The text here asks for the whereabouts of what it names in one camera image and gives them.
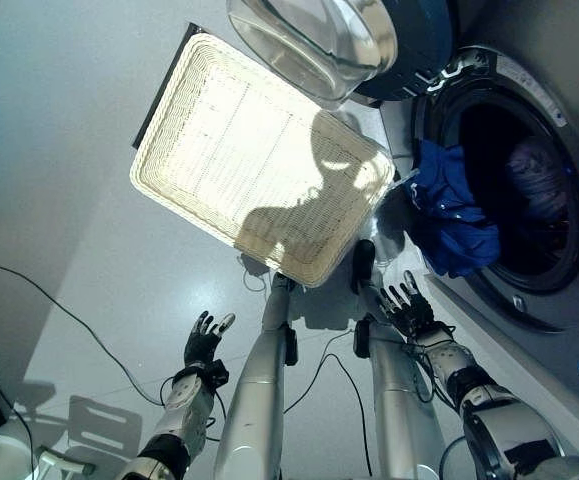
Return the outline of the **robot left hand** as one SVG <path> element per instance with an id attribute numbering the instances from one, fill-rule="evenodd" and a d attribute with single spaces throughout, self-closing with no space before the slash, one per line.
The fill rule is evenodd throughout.
<path id="1" fill-rule="evenodd" d="M 228 313 L 222 320 L 216 322 L 208 311 L 203 311 L 195 321 L 185 345 L 184 365 L 206 366 L 211 363 L 218 344 L 235 319 L 234 313 Z"/>

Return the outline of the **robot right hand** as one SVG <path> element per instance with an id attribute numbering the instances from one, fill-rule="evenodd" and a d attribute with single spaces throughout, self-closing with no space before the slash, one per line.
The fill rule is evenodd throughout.
<path id="1" fill-rule="evenodd" d="M 398 288 L 394 285 L 380 288 L 377 303 L 388 322 L 408 343 L 427 347 L 453 339 L 452 328 L 435 319 L 429 301 L 410 270 L 404 271 Z"/>

